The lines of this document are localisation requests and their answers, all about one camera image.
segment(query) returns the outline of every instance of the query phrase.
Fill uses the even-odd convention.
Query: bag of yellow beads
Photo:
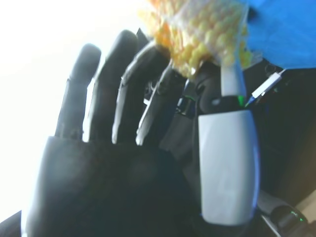
[[[193,78],[201,62],[243,68],[252,64],[246,47],[248,5],[242,0],[146,0],[139,16],[157,44],[170,51],[174,67]]]

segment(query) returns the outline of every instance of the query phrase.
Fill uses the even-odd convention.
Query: beige surface
[[[301,201],[296,208],[306,216],[309,222],[316,221],[316,190]]]

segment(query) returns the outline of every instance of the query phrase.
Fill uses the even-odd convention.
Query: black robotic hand
[[[56,135],[46,144],[34,197],[22,210],[25,236],[195,236],[186,225],[193,202],[180,169],[171,154],[136,146],[133,131],[138,124],[128,121],[139,118],[132,111],[121,115],[127,121],[118,135],[123,142],[111,143],[120,77],[136,50],[137,37],[122,32],[96,80],[89,142],[80,139],[82,113],[76,114],[84,111],[85,98],[74,92],[68,99],[72,110],[63,104]],[[155,73],[161,74],[166,65]],[[139,77],[144,71],[146,67],[139,67]]]

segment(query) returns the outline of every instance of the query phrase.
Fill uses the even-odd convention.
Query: blue cloth
[[[248,45],[284,69],[316,68],[316,0],[248,0]]]

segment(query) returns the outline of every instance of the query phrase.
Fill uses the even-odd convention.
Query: bright light
[[[20,210],[28,195],[80,48],[91,42],[106,53],[121,30],[135,32],[139,25],[135,4],[130,0],[0,3],[0,221]]]

